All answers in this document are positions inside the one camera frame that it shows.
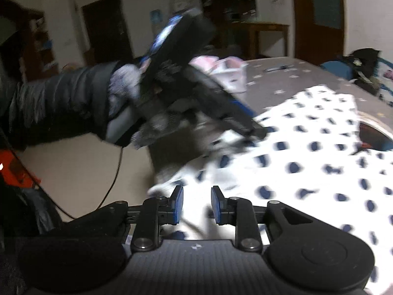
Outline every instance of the polka dot fabric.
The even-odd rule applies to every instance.
[[[187,232],[187,239],[234,238],[234,227],[217,226],[206,216],[213,185],[225,197],[242,197],[254,205],[279,200],[364,240],[375,255],[366,287],[383,294],[393,268],[393,152],[351,155],[359,143],[352,95],[314,86],[255,120],[274,132],[251,142],[227,131],[204,158],[149,193],[169,196],[174,182],[186,183],[176,229]],[[266,231],[260,231],[268,244]]]

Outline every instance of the hand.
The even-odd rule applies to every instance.
[[[173,133],[180,128],[186,118],[195,118],[192,110],[182,113],[167,108],[159,100],[154,86],[144,89],[140,84],[142,70],[127,64],[116,70],[109,83],[109,120],[112,120],[124,107],[135,109],[135,123],[139,118],[145,122],[131,137],[136,148],[148,146],[158,138]]]

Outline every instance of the cable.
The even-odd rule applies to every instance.
[[[60,205],[58,205],[49,195],[48,193],[45,192],[45,190],[42,188],[42,186],[36,181],[35,177],[29,172],[29,170],[23,165],[22,161],[20,160],[20,158],[17,156],[16,152],[14,151],[14,148],[12,147],[12,145],[10,144],[10,142],[8,141],[8,138],[6,136],[6,134],[4,133],[3,129],[0,127],[0,135],[3,138],[6,147],[11,151],[12,155],[18,160],[18,162],[20,163],[20,165],[22,166],[23,170],[29,175],[29,177],[31,178],[31,180],[34,182],[35,185],[38,186],[38,188],[47,196],[47,198],[54,204],[54,206],[56,206],[62,213],[64,213],[65,215],[67,215],[69,218],[71,218],[72,220],[75,220],[76,218],[72,215],[70,215],[69,213],[67,213]],[[120,149],[120,156],[119,156],[119,165],[117,166],[117,171],[115,174],[115,178],[113,179],[112,185],[109,188],[107,194],[105,195],[104,199],[101,201],[100,205],[97,207],[97,209],[99,209],[102,204],[104,203],[105,199],[108,197],[109,193],[111,192],[113,186],[116,183],[117,180],[117,176],[119,175],[119,170],[120,170],[120,166],[121,166],[121,161],[123,159],[123,148]]]
[[[115,178],[113,179],[113,182],[111,184],[111,187],[109,187],[107,193],[105,194],[104,198],[102,199],[101,203],[98,205],[98,207],[96,208],[96,210],[98,210],[102,204],[104,204],[105,200],[107,199],[109,193],[111,192],[113,186],[116,183],[117,180],[117,176],[119,175],[119,171],[120,171],[120,166],[121,166],[121,161],[123,160],[123,147],[120,149],[120,155],[119,155],[119,164],[117,165],[117,170],[116,170],[116,174],[115,174]]]
[[[11,151],[12,155],[18,160],[18,162],[20,163],[20,165],[22,166],[23,170],[30,176],[30,178],[32,179],[32,181],[34,182],[35,185],[38,186],[38,188],[49,198],[49,200],[61,211],[63,212],[65,215],[67,215],[69,218],[75,220],[74,216],[71,216],[70,214],[68,214],[65,210],[63,210],[49,195],[48,193],[45,192],[45,190],[42,188],[42,186],[36,181],[35,177],[33,175],[31,175],[31,173],[29,172],[29,170],[23,165],[22,161],[20,160],[20,158],[17,156],[17,154],[14,151],[14,148],[12,147],[12,145],[9,143],[7,136],[5,135],[3,129],[0,127],[0,135],[2,136],[6,147]]]

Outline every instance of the wooden desk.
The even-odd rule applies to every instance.
[[[248,31],[248,54],[245,55],[247,60],[258,58],[259,54],[259,32],[260,31],[278,31],[282,32],[284,37],[284,55],[288,56],[288,27],[286,24],[271,22],[247,22],[234,21],[221,27],[220,36],[223,47],[227,46],[228,29],[242,29]]]

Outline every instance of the wooden door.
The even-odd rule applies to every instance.
[[[344,49],[343,0],[294,0],[295,57],[315,65]]]
[[[132,62],[121,0],[99,0],[82,7],[87,33],[97,63]]]

